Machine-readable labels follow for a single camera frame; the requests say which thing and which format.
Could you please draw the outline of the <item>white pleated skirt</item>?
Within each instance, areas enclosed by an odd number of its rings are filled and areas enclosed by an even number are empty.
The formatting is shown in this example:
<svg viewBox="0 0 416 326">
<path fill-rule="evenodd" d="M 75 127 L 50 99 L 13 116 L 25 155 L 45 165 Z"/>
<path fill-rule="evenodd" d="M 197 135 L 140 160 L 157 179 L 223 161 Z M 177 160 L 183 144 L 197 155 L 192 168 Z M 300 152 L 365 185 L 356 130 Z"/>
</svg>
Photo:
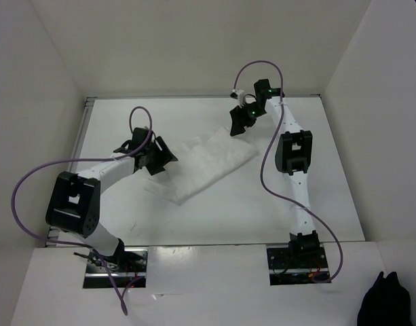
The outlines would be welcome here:
<svg viewBox="0 0 416 326">
<path fill-rule="evenodd" d="M 177 161 L 143 181 L 143 188 L 175 204 L 181 204 L 253 159 L 254 143 L 233 138 L 219 128 L 184 142 L 173 150 Z"/>
</svg>

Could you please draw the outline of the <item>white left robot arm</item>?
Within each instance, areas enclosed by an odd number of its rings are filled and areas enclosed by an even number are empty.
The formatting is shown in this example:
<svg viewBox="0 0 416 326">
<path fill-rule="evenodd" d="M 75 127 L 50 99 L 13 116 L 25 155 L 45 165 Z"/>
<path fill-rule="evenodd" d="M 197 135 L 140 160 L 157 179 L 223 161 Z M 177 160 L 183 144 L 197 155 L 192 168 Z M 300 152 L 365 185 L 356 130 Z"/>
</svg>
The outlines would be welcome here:
<svg viewBox="0 0 416 326">
<path fill-rule="evenodd" d="M 78 173 L 62 172 L 57 176 L 45 221 L 96 249 L 108 270 L 121 270 L 136 257 L 126 253 L 124 242 L 100 223 L 101 195 L 143 168 L 156 175 L 177 160 L 162 137 L 154 136 L 147 128 L 135 128 L 132 138 L 115 149 L 109 160 Z"/>
</svg>

